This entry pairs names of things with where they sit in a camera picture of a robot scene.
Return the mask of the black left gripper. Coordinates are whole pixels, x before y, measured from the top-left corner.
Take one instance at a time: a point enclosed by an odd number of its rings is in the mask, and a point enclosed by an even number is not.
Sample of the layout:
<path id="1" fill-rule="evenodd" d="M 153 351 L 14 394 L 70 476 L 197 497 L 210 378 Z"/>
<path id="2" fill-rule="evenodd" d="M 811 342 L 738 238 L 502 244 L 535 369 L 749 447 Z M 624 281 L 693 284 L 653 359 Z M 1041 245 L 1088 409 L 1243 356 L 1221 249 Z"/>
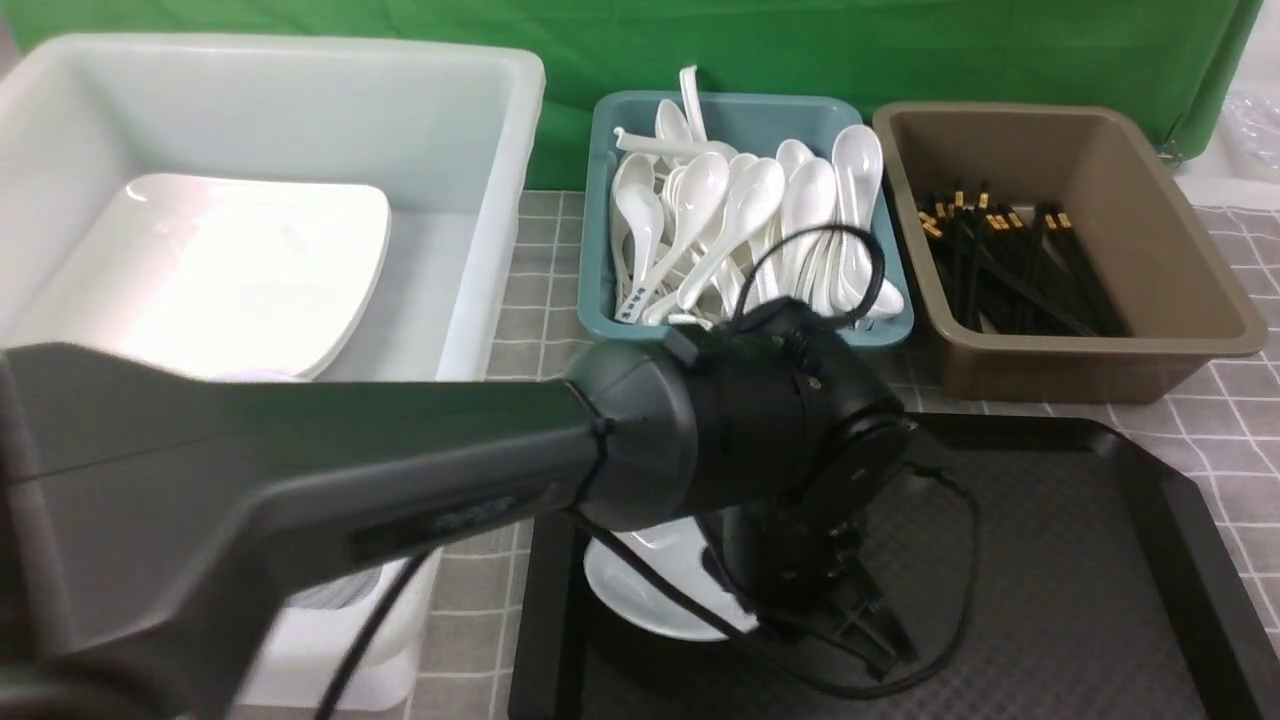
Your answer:
<path id="1" fill-rule="evenodd" d="M 785 643 L 819 642 L 882 682 L 915 642 L 861 561 L 874 493 L 767 500 L 716 512 L 722 585 Z"/>

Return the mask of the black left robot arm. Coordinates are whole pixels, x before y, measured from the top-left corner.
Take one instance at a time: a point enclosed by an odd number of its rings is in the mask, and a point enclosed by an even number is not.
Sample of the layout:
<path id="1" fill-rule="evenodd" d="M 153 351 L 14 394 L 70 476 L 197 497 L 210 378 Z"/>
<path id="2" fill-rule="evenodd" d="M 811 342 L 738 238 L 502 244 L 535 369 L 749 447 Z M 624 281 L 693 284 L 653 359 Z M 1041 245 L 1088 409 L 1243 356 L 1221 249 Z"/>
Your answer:
<path id="1" fill-rule="evenodd" d="M 762 501 L 842 524 L 902 402 L 794 300 L 590 346 L 556 380 L 196 380 L 78 345 L 3 355 L 31 650 L 6 719 L 220 717 L 283 603 L 548 512 L 628 532 Z"/>

